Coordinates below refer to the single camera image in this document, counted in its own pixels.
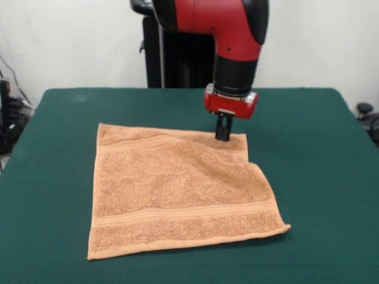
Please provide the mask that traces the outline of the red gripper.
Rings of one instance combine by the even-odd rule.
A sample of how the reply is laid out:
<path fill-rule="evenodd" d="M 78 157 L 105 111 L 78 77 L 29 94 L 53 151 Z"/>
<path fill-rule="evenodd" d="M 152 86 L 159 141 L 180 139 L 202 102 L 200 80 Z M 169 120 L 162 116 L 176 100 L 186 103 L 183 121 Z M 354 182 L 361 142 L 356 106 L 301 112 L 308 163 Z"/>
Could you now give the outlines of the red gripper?
<path fill-rule="evenodd" d="M 209 83 L 205 88 L 204 105 L 205 109 L 214 114 L 218 114 L 216 125 L 217 140 L 230 140 L 233 116 L 241 119 L 250 119 L 258 103 L 258 94 L 251 91 L 242 97 L 232 97 L 219 93 L 214 85 Z"/>

